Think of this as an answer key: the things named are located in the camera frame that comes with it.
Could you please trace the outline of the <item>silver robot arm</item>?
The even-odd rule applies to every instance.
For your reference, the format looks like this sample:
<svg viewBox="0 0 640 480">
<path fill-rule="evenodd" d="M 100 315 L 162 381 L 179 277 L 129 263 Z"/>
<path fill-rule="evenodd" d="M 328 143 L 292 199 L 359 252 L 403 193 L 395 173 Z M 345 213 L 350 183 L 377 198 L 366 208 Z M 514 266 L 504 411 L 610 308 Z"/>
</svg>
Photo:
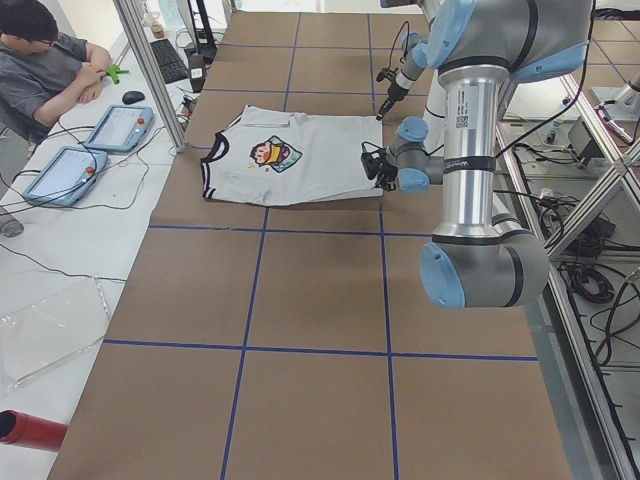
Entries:
<svg viewBox="0 0 640 480">
<path fill-rule="evenodd" d="M 444 92 L 440 125 L 404 119 L 391 143 L 363 152 L 367 177 L 386 191 L 442 187 L 442 220 L 420 254 L 429 299 L 445 308 L 511 307 L 544 289 L 542 243 L 494 194 L 496 122 L 514 87 L 555 78 L 586 59 L 592 1 L 424 1 L 429 33 L 407 34 L 404 62 L 385 68 L 382 110 L 434 70 Z"/>
<path fill-rule="evenodd" d="M 432 27 L 434 20 L 443 1 L 381 1 L 382 8 L 396 8 L 408 5 L 417 5 L 423 11 L 428 21 L 429 27 Z M 387 98 L 384 100 L 376 114 L 377 120 L 382 120 L 384 116 L 397 103 L 402 101 L 412 89 L 414 84 L 420 78 L 422 73 L 427 69 L 427 42 L 429 36 L 422 35 L 417 31 L 406 27 L 403 36 L 403 27 L 400 28 L 396 35 L 395 41 L 401 39 L 401 66 L 391 68 L 384 67 L 377 74 L 376 81 L 381 82 L 388 80 L 390 82 L 387 89 Z M 425 112 L 427 119 L 443 119 L 445 108 L 445 91 L 438 83 L 437 74 L 433 75 L 432 84 L 429 90 L 428 99 L 425 104 Z"/>
</svg>

